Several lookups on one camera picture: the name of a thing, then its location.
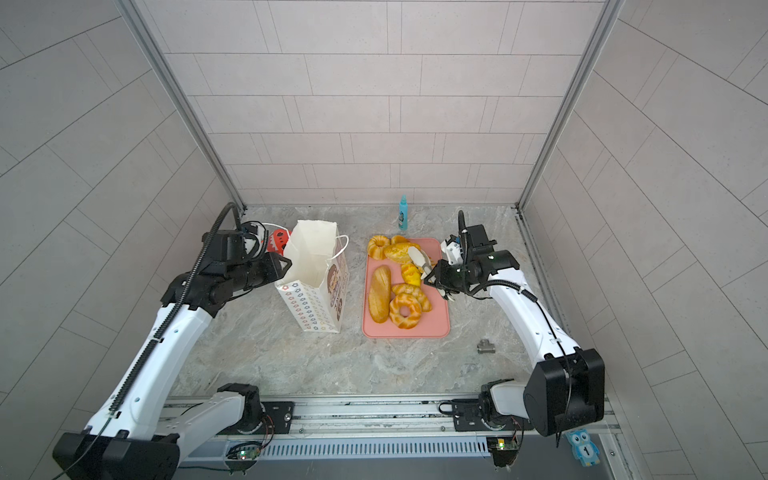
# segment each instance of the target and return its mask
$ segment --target owl sticker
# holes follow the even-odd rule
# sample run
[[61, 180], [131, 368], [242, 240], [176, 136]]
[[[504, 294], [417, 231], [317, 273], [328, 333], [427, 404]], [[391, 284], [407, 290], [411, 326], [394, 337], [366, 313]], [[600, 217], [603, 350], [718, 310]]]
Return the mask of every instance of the owl sticker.
[[564, 435], [568, 435], [568, 443], [571, 444], [574, 458], [581, 462], [581, 466], [591, 467], [600, 463], [598, 447], [589, 438], [589, 433], [585, 429], [575, 430]]

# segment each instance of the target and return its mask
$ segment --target bread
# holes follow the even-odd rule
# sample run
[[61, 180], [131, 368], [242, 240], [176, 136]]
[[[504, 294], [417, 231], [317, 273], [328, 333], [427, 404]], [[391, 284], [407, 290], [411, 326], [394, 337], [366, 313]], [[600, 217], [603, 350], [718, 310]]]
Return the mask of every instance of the bread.
[[408, 263], [411, 261], [411, 257], [408, 256], [409, 247], [419, 248], [419, 245], [411, 242], [395, 243], [384, 247], [384, 255], [397, 263]]
[[389, 267], [382, 265], [373, 271], [368, 288], [368, 311], [376, 323], [384, 323], [389, 317], [389, 289], [392, 285], [392, 272]]
[[427, 298], [422, 289], [417, 286], [409, 285], [407, 283], [398, 283], [397, 285], [392, 285], [392, 293], [395, 295], [401, 293], [413, 295], [422, 306], [422, 312], [429, 312], [432, 310], [432, 304], [429, 302], [429, 298]]
[[389, 244], [389, 238], [384, 237], [383, 235], [374, 235], [373, 238], [368, 241], [368, 256], [374, 260], [384, 260], [384, 249]]
[[[408, 316], [400, 315], [400, 307], [402, 306], [410, 310]], [[418, 325], [422, 318], [422, 306], [413, 295], [400, 293], [393, 301], [389, 302], [389, 318], [398, 328], [411, 329]]]
[[419, 268], [413, 263], [404, 263], [400, 266], [400, 273], [402, 279], [409, 285], [421, 286], [422, 273], [419, 272]]

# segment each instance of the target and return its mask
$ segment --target pink tray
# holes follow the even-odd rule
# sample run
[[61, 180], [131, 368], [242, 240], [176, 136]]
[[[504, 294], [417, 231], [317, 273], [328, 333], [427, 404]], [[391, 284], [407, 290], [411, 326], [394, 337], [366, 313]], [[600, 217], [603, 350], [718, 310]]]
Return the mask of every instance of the pink tray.
[[[409, 238], [413, 243], [418, 243], [432, 261], [442, 258], [440, 252], [440, 242], [434, 238]], [[386, 265], [392, 272], [392, 285], [403, 283], [400, 273], [400, 264], [387, 260], [374, 260], [368, 257], [366, 266], [366, 289], [363, 291], [365, 302], [362, 305], [362, 332], [372, 339], [393, 339], [393, 338], [412, 338], [412, 339], [439, 339], [451, 331], [451, 320], [448, 318], [448, 302], [438, 293], [437, 289], [422, 284], [422, 290], [429, 298], [432, 304], [432, 310], [422, 313], [419, 324], [412, 329], [400, 329], [392, 320], [384, 323], [376, 323], [371, 318], [368, 311], [368, 285], [373, 278], [373, 271], [378, 267]]]

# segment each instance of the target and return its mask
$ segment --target paper bag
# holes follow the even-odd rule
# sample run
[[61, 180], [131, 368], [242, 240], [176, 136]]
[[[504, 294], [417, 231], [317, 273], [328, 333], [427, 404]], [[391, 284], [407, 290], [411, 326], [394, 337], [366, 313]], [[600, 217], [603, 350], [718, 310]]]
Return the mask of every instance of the paper bag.
[[299, 220], [290, 234], [283, 256], [293, 265], [275, 287], [305, 332], [341, 330], [349, 282], [347, 245], [349, 237], [340, 236], [334, 222]]

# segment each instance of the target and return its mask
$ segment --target tiled wall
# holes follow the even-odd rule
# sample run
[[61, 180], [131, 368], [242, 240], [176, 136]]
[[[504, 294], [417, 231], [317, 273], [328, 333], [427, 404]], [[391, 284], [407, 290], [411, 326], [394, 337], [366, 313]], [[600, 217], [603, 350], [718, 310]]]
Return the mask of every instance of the tiled wall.
[[766, 31], [627, 0], [525, 209], [646, 478], [768, 474]]
[[60, 471], [226, 202], [110, 0], [0, 2], [0, 477]]
[[137, 0], [248, 204], [509, 204], [599, 2]]

